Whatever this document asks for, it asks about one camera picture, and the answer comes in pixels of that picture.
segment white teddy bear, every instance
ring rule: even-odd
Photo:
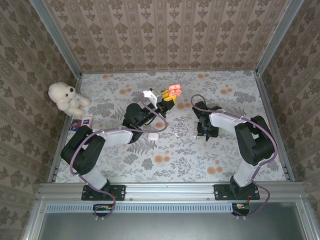
[[[76,93],[72,86],[63,82],[56,82],[49,87],[49,97],[54,101],[59,110],[64,111],[69,116],[83,117],[86,112],[79,108],[91,105],[91,100]]]

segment floral tablecloth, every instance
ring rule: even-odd
[[[138,103],[143,90],[165,90],[172,84],[181,84],[182,94],[167,113],[169,126],[158,141],[149,141],[143,134],[133,144],[103,148],[97,166],[111,182],[230,180],[242,161],[236,136],[220,129],[219,137],[208,142],[205,137],[196,137],[198,119],[190,104],[194,94],[202,94],[208,107],[220,106],[241,116],[261,115],[267,121],[252,71],[88,74],[82,76],[80,91],[92,99],[92,105],[84,109],[87,116],[94,117],[93,128],[97,130],[120,127],[126,107]],[[163,126],[160,119],[155,119],[142,128],[155,130]],[[67,141],[73,134],[69,131]],[[256,179],[285,180],[280,160],[265,165]],[[80,180],[70,174],[69,165],[62,160],[56,182]]]

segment purple cable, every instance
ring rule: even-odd
[[[261,188],[261,189],[265,190],[265,191],[267,192],[267,194],[268,194],[268,197],[265,199],[264,203],[263,203],[255,212],[253,212],[253,213],[251,213],[251,214],[249,214],[249,215],[247,215],[247,216],[245,216],[245,217],[250,217],[250,216],[253,216],[253,215],[257,214],[257,213],[267,204],[267,202],[269,201],[270,192],[269,192],[265,187],[263,187],[263,186],[261,186],[261,185],[258,185],[258,184],[254,181],[254,178],[257,176],[260,168],[261,168],[263,165],[268,164],[268,163],[270,163],[271,161],[275,160],[275,158],[276,158],[277,155],[278,155],[278,147],[277,147],[277,144],[276,144],[276,141],[275,141],[274,137],[273,137],[269,132],[267,132],[262,126],[260,126],[259,124],[255,123],[255,122],[251,121],[250,119],[247,119],[247,118],[245,118],[245,117],[243,117],[243,116],[238,116],[238,115],[236,115],[236,114],[233,114],[233,113],[230,113],[230,112],[226,112],[226,111],[223,111],[223,110],[205,110],[205,109],[202,109],[202,108],[199,108],[199,107],[195,106],[194,103],[193,103],[193,99],[194,99],[195,97],[200,97],[200,98],[202,98],[203,102],[206,104],[206,99],[205,99],[201,94],[195,94],[195,95],[193,95],[193,96],[191,97],[191,100],[190,100],[191,105],[192,105],[193,108],[195,108],[195,109],[197,109],[197,110],[199,110],[199,111],[202,111],[202,112],[206,112],[206,113],[225,114],[225,115],[230,116],[230,117],[232,117],[232,118],[234,118],[234,119],[236,119],[236,120],[238,120],[238,119],[244,120],[244,121],[252,124],[252,125],[255,126],[256,128],[260,129],[260,130],[270,139],[270,141],[272,142],[272,145],[273,145],[273,148],[274,148],[274,154],[273,154],[273,156],[272,156],[269,160],[261,163],[261,164],[257,167],[257,169],[254,171],[254,173],[253,173],[253,175],[252,175],[252,178],[251,178],[251,182],[252,182],[254,185],[256,185],[258,188]]]
[[[82,177],[79,173],[75,172],[73,170],[73,165],[74,165],[74,162],[75,162],[75,159],[76,159],[76,156],[77,154],[79,153],[80,149],[83,147],[83,145],[90,139],[92,138],[94,135],[97,135],[97,134],[100,134],[100,133],[108,133],[108,132],[111,132],[111,131],[114,131],[114,130],[122,130],[122,131],[131,131],[131,132],[138,132],[138,133],[160,133],[160,132],[163,132],[164,130],[167,129],[168,127],[168,123],[167,121],[165,120],[164,117],[162,117],[160,114],[156,113],[154,110],[152,110],[150,107],[148,107],[145,103],[144,103],[144,97],[142,96],[141,97],[141,104],[146,108],[148,109],[150,112],[152,112],[154,115],[156,115],[157,117],[159,117],[165,124],[164,128],[160,129],[160,130],[154,130],[154,131],[146,131],[146,130],[139,130],[139,129],[131,129],[131,128],[127,128],[127,127],[118,127],[118,128],[111,128],[111,129],[105,129],[105,130],[98,130],[98,131],[94,131],[93,133],[91,133],[90,135],[88,135],[81,143],[80,145],[78,146],[78,148],[75,150],[73,156],[72,156],[72,159],[70,161],[70,172],[72,175],[78,175],[79,178],[81,178],[90,188],[92,188],[94,191],[96,192],[99,192],[99,193],[102,193],[102,194],[106,194],[108,195],[109,197],[112,198],[112,201],[113,201],[113,205],[112,205],[112,209],[110,210],[110,212],[108,212],[108,214],[106,216],[104,216],[104,218],[107,218],[111,215],[111,213],[115,210],[116,208],[116,199],[113,195],[111,195],[109,192],[107,191],[103,191],[103,190],[100,190],[100,189],[97,189],[95,188],[94,186],[92,186],[90,183],[87,182],[87,180]],[[98,218],[97,216],[97,209],[101,207],[101,205],[98,205],[96,206],[96,208],[94,209],[94,216],[96,217],[96,219]]]

